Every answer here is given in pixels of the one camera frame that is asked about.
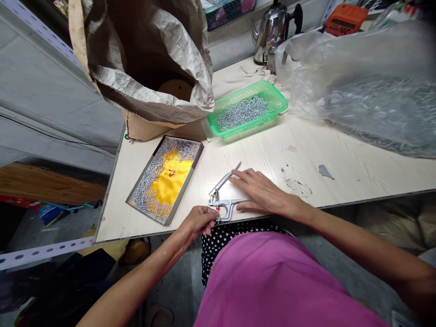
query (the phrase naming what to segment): black cable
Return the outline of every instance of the black cable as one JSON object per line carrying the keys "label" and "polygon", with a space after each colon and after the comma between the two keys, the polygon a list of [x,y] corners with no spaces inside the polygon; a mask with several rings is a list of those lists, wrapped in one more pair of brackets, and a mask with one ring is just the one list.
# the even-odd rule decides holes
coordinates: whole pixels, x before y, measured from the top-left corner
{"label": "black cable", "polygon": [[118,148],[118,147],[115,147],[115,146],[112,146],[112,145],[96,145],[96,144],[89,144],[89,143],[82,143],[82,142],[74,142],[74,141],[69,141],[69,140],[66,140],[66,139],[60,139],[60,138],[57,138],[57,137],[55,137],[55,136],[51,136],[51,135],[48,135],[48,134],[46,134],[46,133],[44,133],[44,132],[41,132],[40,130],[34,129],[33,127],[30,127],[30,126],[28,126],[28,125],[26,125],[26,124],[20,123],[19,121],[15,120],[15,119],[12,119],[12,118],[6,117],[6,116],[4,116],[4,115],[2,115],[2,114],[0,114],[0,117],[3,117],[3,118],[6,118],[6,119],[9,119],[9,120],[12,120],[13,122],[15,122],[15,123],[17,123],[17,124],[23,125],[23,126],[29,128],[29,129],[32,129],[32,130],[38,132],[38,133],[41,133],[41,134],[43,134],[43,135],[45,135],[45,136],[49,136],[49,137],[54,138],[54,139],[58,139],[58,140],[60,140],[60,141],[70,142],[70,143],[76,143],[76,144],[81,144],[81,145],[91,145],[91,146],[95,146],[95,147]]}

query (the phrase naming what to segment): blue item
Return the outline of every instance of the blue item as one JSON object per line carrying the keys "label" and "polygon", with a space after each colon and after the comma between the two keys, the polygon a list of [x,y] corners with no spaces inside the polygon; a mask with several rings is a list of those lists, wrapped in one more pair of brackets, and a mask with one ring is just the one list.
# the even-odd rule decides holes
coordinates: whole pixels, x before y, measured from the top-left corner
{"label": "blue item", "polygon": [[67,216],[69,211],[52,204],[47,204],[40,208],[39,214],[44,225],[50,226],[55,221],[61,220],[63,217]]}

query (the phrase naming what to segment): basket of rivets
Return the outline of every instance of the basket of rivets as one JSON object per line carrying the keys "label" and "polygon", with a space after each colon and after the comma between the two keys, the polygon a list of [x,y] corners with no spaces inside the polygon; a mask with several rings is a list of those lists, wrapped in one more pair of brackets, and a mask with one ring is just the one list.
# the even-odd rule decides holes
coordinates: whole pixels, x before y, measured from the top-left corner
{"label": "basket of rivets", "polygon": [[274,85],[260,81],[216,101],[208,122],[216,136],[228,139],[273,121],[287,106]]}
{"label": "basket of rivets", "polygon": [[159,224],[168,226],[203,148],[201,142],[165,135],[126,203]]}

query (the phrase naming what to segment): pink shirt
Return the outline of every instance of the pink shirt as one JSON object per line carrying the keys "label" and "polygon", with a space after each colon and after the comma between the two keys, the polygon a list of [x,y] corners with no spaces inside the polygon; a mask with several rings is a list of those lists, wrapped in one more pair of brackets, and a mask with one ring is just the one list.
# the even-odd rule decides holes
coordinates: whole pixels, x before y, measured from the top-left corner
{"label": "pink shirt", "polygon": [[242,234],[218,254],[194,326],[389,326],[296,238]]}

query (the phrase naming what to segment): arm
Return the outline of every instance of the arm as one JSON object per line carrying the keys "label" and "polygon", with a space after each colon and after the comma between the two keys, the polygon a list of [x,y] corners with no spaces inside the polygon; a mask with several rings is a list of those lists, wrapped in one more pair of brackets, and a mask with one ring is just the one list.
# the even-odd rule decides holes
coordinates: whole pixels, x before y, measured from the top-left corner
{"label": "arm", "polygon": [[239,178],[229,177],[229,180],[252,199],[239,203],[237,210],[275,213],[313,228],[388,283],[423,321],[436,320],[435,268],[375,234],[283,192],[261,172],[248,169],[233,173]]}
{"label": "arm", "polygon": [[218,212],[193,207],[180,227],[142,264],[113,285],[83,316],[77,326],[121,327],[145,300],[201,231],[210,235]]}

